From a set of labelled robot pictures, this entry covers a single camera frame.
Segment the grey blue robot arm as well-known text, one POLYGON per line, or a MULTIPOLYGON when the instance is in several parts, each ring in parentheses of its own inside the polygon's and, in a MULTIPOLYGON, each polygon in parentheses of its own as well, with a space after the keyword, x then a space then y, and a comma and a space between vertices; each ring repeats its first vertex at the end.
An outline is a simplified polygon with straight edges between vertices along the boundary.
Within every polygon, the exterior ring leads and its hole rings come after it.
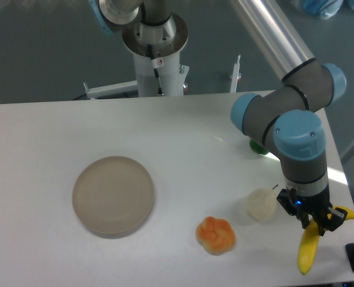
MULTIPOLYGON (((188 39, 170 1, 91 1, 103 30, 120 31, 135 58, 138 94, 179 96, 186 68, 179 63, 188 39)), ((346 91, 346 77, 321 65, 275 1, 233 1, 232 6, 264 53, 282 87, 266 96, 246 93, 231 108, 232 123, 281 163, 286 186, 278 202, 307 228, 334 231, 347 212, 330 202, 326 136, 316 112, 346 91)))

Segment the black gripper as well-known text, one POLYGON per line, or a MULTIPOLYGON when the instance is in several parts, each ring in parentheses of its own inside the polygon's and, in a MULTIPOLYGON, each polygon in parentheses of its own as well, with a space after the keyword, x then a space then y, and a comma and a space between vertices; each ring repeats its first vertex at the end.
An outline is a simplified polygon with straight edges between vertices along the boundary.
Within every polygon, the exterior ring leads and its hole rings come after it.
POLYGON ((294 188, 282 189, 277 200, 289 215, 296 216, 300 220, 303 229, 309 225, 309 215, 311 215, 318 225, 320 236, 323 236, 326 231, 335 231, 347 218, 346 210, 332 207, 328 185, 313 196, 300 196, 294 188))

